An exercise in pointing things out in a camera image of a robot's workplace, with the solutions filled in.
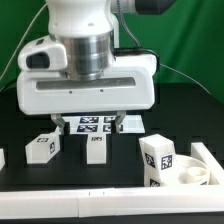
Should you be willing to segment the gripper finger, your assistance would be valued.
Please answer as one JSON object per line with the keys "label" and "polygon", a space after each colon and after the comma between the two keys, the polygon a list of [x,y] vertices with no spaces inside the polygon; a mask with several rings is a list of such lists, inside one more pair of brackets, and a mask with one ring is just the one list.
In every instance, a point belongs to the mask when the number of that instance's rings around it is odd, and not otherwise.
{"label": "gripper finger", "polygon": [[51,120],[59,128],[62,135],[68,136],[70,134],[70,123],[66,122],[60,114],[52,114]]}
{"label": "gripper finger", "polygon": [[111,121],[111,132],[112,133],[118,133],[120,128],[120,124],[123,122],[124,118],[126,116],[125,111],[118,111],[115,119]]}

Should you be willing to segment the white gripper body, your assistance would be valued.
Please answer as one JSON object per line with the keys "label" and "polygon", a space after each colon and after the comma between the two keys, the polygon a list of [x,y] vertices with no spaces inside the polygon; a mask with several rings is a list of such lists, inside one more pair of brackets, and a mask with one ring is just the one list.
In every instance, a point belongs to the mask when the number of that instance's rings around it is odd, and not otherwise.
{"label": "white gripper body", "polygon": [[118,57],[92,81],[58,72],[22,72],[17,80],[20,110],[27,115],[144,110],[155,101],[152,54]]}

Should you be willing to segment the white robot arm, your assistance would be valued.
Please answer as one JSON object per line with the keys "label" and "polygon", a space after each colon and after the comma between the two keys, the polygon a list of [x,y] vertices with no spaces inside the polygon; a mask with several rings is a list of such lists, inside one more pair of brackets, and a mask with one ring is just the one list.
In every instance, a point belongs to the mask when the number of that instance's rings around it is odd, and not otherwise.
{"label": "white robot arm", "polygon": [[139,45],[119,46],[124,13],[160,15],[176,0],[46,0],[49,34],[20,52],[17,96],[27,115],[116,112],[112,130],[130,110],[155,102],[158,56]]}

